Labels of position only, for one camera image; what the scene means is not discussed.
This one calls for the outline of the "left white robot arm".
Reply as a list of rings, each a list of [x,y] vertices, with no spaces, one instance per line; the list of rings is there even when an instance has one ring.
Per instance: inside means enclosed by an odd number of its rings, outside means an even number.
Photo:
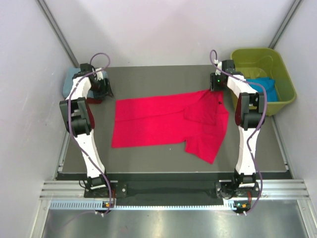
[[[95,143],[95,120],[89,103],[101,103],[114,97],[109,79],[103,68],[83,63],[72,69],[64,85],[63,101],[59,108],[65,128],[83,156],[87,177],[84,179],[85,197],[112,198],[112,184],[101,162]]]

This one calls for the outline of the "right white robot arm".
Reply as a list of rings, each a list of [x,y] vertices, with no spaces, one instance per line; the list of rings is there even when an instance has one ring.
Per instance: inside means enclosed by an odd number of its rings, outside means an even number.
[[[253,191],[261,192],[263,182],[257,183],[260,175],[255,160],[257,138],[265,121],[267,94],[265,88],[245,79],[236,71],[233,60],[219,61],[211,59],[216,71],[211,74],[211,90],[227,88],[237,97],[235,123],[238,126],[240,144],[238,162],[230,184],[222,184],[218,194],[229,194],[230,198],[243,196]]]

